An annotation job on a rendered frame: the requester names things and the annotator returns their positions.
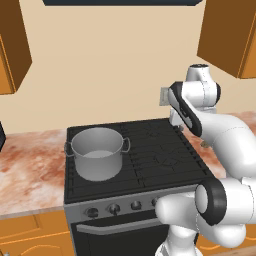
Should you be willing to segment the dark range hood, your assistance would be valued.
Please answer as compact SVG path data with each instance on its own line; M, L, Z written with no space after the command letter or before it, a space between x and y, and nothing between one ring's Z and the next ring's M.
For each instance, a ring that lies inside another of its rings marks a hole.
M196 6L203 0L42 0L45 6Z

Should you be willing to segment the orange drawer front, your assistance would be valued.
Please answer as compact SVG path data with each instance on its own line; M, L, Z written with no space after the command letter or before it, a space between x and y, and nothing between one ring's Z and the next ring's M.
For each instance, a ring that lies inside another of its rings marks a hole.
M63 210L0 220L0 241L14 241L68 231Z

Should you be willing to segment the black appliance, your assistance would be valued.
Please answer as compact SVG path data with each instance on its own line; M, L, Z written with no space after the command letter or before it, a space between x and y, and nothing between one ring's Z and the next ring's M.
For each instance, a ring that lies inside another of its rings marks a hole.
M0 121L0 152L5 144L5 141L6 141L6 135L5 135L2 123Z

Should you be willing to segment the orange cupboard door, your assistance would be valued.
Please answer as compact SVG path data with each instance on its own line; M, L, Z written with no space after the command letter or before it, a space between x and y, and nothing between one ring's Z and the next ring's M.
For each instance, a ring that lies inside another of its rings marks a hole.
M75 256L69 231L0 243L0 256Z

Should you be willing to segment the grey wall socket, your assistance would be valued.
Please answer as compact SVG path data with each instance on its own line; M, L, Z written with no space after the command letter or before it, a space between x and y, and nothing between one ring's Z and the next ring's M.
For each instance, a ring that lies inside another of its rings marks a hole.
M160 106L168 106L169 105L169 99L168 99L168 87L162 87L160 89Z

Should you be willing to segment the black oven door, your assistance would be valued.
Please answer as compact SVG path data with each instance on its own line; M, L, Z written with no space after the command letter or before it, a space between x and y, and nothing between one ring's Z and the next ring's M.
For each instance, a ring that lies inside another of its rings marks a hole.
M76 226L105 227L147 219L154 219L154 211L92 219L70 225L76 256L155 256L159 245L166 239L169 226L159 226L110 235L78 232Z

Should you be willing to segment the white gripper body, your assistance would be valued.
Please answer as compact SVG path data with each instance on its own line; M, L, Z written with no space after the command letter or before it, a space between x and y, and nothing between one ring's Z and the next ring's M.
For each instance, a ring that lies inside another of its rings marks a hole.
M183 120L180 118L177 111L173 108L170 109L169 122L172 126L178 126L178 127L184 126Z

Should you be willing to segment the orange base cupboard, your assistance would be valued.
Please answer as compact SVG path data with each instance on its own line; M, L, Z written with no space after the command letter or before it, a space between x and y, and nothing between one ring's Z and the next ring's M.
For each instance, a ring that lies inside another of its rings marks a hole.
M200 235L196 246L204 256L256 256L256 234L250 233L244 242L235 248L222 247Z

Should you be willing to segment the brown wall cupboard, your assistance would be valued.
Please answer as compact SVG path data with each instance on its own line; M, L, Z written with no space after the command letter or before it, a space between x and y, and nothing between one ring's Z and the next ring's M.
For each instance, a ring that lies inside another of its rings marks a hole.
M236 78L256 78L256 0L206 0L197 55Z
M0 0L0 95L14 94L31 64L19 0Z

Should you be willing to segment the grey steel pot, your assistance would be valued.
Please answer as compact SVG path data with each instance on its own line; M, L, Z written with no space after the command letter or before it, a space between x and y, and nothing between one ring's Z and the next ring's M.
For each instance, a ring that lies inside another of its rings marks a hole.
M70 142L75 168L80 177L102 182L115 177L122 169L123 154L131 142L116 130L95 127L79 132Z

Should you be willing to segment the black stove with oven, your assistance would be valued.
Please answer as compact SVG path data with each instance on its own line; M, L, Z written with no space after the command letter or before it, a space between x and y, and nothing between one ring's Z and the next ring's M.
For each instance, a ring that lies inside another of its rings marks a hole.
M107 127L130 139L130 151L123 155L120 173L102 182L80 177L74 158L66 156L64 211L69 230L73 223L92 219L155 213L153 198L192 192L199 182L212 175L180 129L166 118L109 123ZM72 153L71 140L85 129L84 126L67 129L65 153ZM141 202L141 210L131 209L134 201ZM121 208L117 215L108 211L113 203ZM85 214L92 207L99 211L96 218Z

